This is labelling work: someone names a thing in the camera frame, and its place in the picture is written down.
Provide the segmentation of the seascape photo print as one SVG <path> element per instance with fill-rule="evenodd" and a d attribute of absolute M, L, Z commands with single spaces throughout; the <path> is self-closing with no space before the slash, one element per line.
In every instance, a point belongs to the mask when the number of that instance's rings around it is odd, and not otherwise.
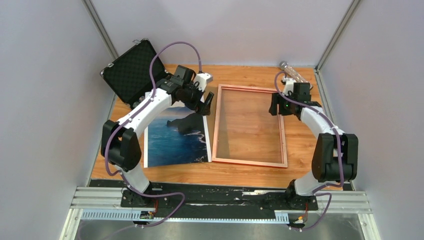
<path fill-rule="evenodd" d="M 144 131 L 144 168 L 211 162 L 207 118 L 175 102 Z"/>

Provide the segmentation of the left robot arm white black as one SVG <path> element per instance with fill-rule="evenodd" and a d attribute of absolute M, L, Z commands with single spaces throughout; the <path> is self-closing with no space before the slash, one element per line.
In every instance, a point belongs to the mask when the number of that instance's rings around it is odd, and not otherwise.
<path fill-rule="evenodd" d="M 152 184 L 144 174 L 140 160 L 142 150 L 139 138 L 149 124 L 176 102 L 195 113 L 206 116 L 211 110 L 214 94 L 203 99 L 207 84 L 213 81 L 210 73 L 195 73 L 178 65 L 175 73 L 153 83 L 152 90 L 130 113 L 117 121 L 107 120 L 102 129 L 100 153 L 107 173 L 120 175 L 134 200 L 140 206 L 149 206 L 154 198 Z"/>

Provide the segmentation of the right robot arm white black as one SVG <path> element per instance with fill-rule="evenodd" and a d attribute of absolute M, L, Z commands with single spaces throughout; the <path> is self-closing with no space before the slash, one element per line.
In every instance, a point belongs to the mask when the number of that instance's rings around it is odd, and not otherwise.
<path fill-rule="evenodd" d="M 325 187 L 342 187 L 358 174 L 359 139 L 346 133 L 325 115 L 321 104 L 312 100 L 310 84 L 286 80 L 283 91 L 271 96 L 272 116 L 296 116 L 316 138 L 311 169 L 303 177 L 293 179 L 283 194 L 292 209 L 312 202 Z"/>

